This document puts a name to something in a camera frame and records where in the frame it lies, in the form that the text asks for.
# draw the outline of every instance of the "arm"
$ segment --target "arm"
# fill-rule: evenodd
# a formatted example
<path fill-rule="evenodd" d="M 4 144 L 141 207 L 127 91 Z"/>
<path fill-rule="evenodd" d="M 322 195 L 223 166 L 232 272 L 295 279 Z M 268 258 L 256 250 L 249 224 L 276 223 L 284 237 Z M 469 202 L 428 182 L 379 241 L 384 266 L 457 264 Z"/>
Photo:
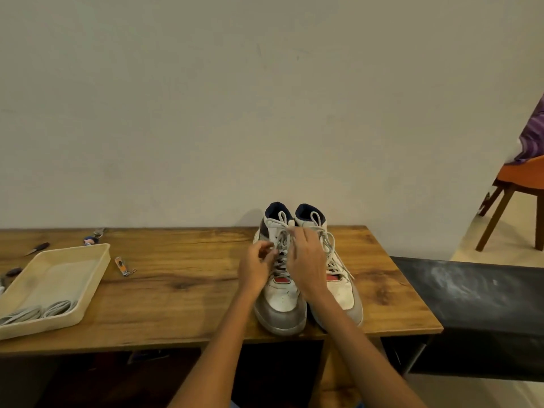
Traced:
<path fill-rule="evenodd" d="M 326 283 L 326 256 L 317 233 L 292 228 L 289 274 L 326 327 L 368 408 L 425 408 L 425 404 L 340 308 Z"/>
<path fill-rule="evenodd" d="M 268 281 L 277 251 L 271 243 L 250 246 L 238 267 L 239 287 L 206 350 L 168 408 L 228 408 L 236 365 L 251 309 Z M 266 255 L 264 260 L 259 256 Z"/>

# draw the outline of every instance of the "striped purple fabric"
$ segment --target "striped purple fabric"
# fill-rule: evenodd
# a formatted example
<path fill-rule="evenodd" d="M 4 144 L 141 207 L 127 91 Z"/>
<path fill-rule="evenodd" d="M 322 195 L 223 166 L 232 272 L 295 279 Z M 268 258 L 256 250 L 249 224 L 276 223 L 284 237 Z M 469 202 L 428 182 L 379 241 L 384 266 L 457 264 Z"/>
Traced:
<path fill-rule="evenodd" d="M 544 95 L 536 105 L 525 129 L 521 132 L 522 151 L 511 165 L 519 165 L 534 157 L 544 155 Z"/>

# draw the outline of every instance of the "white sneaker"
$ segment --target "white sneaker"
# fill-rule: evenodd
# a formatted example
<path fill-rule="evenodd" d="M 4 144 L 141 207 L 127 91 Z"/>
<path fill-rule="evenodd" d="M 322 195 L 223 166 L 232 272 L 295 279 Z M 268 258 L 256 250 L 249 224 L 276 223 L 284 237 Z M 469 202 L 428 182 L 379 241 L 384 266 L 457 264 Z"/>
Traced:
<path fill-rule="evenodd" d="M 268 282 L 255 302 L 254 311 L 261 325 L 281 336 L 296 335 L 306 326 L 306 301 L 287 271 L 289 226 L 295 226 L 291 213 L 284 204 L 274 202 L 264 212 L 261 226 L 253 239 L 253 243 L 269 240 L 279 250 Z"/>
<path fill-rule="evenodd" d="M 311 227 L 317 231 L 323 244 L 323 250 L 327 254 L 327 288 L 335 297 L 348 316 L 358 325 L 363 323 L 363 305 L 353 276 L 335 250 L 335 239 L 332 233 L 327 231 L 325 215 L 314 206 L 302 204 L 297 207 L 295 221 L 298 226 Z M 316 322 L 323 328 L 322 323 L 312 310 Z"/>

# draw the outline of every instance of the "blue keychain figurine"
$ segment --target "blue keychain figurine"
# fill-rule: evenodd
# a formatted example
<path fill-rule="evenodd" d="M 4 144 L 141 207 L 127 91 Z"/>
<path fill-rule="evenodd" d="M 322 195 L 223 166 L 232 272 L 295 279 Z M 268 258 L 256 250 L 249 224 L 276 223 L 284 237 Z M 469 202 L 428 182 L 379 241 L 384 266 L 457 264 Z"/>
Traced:
<path fill-rule="evenodd" d="M 91 245 L 96 245 L 99 242 L 99 239 L 104 235 L 105 227 L 96 229 L 92 236 L 85 236 L 83 238 L 83 246 L 89 247 Z"/>

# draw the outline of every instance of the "person's right arm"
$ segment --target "person's right arm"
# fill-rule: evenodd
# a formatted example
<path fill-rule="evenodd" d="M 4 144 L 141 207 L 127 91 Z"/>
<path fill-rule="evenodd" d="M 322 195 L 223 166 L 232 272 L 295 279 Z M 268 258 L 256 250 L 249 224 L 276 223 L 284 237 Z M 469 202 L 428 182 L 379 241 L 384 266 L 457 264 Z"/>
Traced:
<path fill-rule="evenodd" d="M 289 274 L 317 312 L 351 373 L 367 408 L 425 408 L 425 404 L 368 340 L 329 292 L 326 256 L 317 233 L 290 229 Z"/>

